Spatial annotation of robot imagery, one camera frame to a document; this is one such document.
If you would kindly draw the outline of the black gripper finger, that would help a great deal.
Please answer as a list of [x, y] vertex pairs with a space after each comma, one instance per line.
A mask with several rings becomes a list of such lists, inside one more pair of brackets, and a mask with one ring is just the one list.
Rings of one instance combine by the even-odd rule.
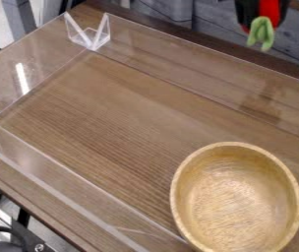
[[283, 21], [284, 21], [289, 1], [291, 0], [279, 0], [279, 22], [277, 22], [277, 26], [280, 26]]
[[237, 23], [244, 32], [251, 29], [251, 23], [259, 16], [259, 0], [235, 0]]

